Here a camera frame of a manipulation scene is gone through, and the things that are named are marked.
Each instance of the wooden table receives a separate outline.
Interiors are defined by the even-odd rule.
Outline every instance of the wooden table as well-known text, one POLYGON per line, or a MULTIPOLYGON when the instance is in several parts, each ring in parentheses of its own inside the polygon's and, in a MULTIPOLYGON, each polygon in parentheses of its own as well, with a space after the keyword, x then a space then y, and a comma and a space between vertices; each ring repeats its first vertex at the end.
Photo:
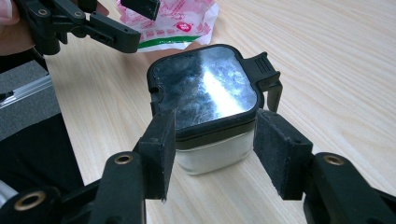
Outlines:
MULTIPOLYGON (((278 113, 314 144, 347 157, 375 188, 396 195, 396 3, 218 0, 212 44, 245 58, 267 51, 284 85, 278 113)), ((118 19, 116 4, 104 2, 118 19)), ((188 49, 199 48, 193 44, 188 49)), ((47 58, 85 183, 131 150, 151 121, 149 66, 179 52, 123 54, 70 37, 47 58)), ((207 175, 175 164, 168 201, 148 201, 152 223, 305 223, 282 202, 256 155, 207 175)))

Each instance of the black mechanical arm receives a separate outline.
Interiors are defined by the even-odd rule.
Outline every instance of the black mechanical arm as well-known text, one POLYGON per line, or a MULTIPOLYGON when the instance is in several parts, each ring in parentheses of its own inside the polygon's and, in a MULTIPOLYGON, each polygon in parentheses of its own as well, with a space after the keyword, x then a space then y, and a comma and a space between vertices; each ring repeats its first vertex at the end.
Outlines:
POLYGON ((254 151, 283 200, 301 200, 311 223, 396 223, 396 198, 373 189, 353 164, 312 143, 277 113, 257 112, 254 151))
MULTIPOLYGON (((67 44, 67 33, 83 38, 89 35, 113 49, 125 53, 137 51, 140 33, 95 12, 96 0, 16 0, 21 17, 29 23, 35 48, 41 54, 53 55, 60 44, 67 44)), ((159 0, 122 0, 121 3, 149 19, 155 20, 159 0)))
POLYGON ((111 156, 101 179, 63 197, 29 189, 0 209, 2 224, 146 223, 146 199, 166 200, 175 159, 175 114, 154 116, 133 151, 111 156))

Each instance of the plastic bag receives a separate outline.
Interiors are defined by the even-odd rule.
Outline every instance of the plastic bag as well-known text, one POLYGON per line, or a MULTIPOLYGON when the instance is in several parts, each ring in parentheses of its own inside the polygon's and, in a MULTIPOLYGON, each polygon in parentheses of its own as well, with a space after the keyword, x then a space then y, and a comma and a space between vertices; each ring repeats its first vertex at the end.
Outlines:
POLYGON ((219 14, 213 0, 161 0, 157 20, 152 21, 117 2, 120 20, 142 34, 138 52, 184 49, 193 41, 209 44, 219 14))

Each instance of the black plastic lid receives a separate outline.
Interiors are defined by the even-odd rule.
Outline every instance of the black plastic lid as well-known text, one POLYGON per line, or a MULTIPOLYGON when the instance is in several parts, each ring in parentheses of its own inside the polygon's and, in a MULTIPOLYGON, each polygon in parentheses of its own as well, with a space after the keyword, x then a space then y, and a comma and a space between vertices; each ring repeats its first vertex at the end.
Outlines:
POLYGON ((276 111, 282 92, 279 76, 266 53, 243 59, 227 45, 168 56, 148 70, 152 113, 176 110, 177 141, 238 130, 254 122, 264 105, 263 91, 268 91, 269 109, 276 111))

